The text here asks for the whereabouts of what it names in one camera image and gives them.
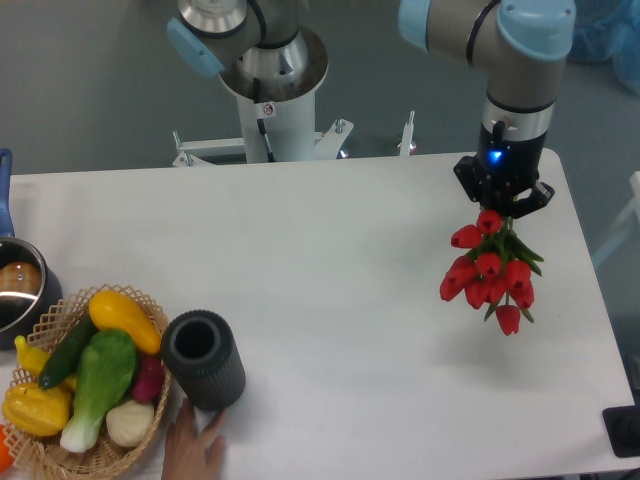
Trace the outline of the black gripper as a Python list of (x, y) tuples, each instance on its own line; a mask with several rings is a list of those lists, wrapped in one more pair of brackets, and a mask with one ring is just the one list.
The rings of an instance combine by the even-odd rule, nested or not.
[(462, 157), (453, 171), (466, 195), (486, 210), (511, 210), (519, 219), (545, 208), (555, 190), (539, 180), (539, 161), (546, 136), (525, 140), (508, 137), (499, 121), (482, 128), (477, 152)]

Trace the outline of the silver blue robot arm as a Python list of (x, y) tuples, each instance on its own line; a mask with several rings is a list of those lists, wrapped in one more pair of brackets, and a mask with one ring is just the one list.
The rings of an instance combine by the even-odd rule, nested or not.
[(403, 1), (409, 43), (488, 76), (477, 150), (454, 173), (469, 199), (518, 219), (554, 195), (539, 161), (572, 48), (572, 1)]

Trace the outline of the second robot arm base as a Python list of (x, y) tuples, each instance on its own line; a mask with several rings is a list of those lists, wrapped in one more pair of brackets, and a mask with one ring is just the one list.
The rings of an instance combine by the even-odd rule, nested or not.
[(328, 71), (325, 45), (291, 1), (180, 1), (166, 31), (191, 69), (255, 102), (312, 93)]

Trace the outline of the person's bare hand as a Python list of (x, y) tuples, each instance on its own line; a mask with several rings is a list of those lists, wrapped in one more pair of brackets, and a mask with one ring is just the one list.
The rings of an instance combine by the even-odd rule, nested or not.
[(185, 397), (174, 422), (168, 428), (162, 480), (217, 479), (219, 477), (225, 438), (221, 427), (226, 411), (219, 411), (211, 421), (198, 430), (195, 423), (195, 408)]

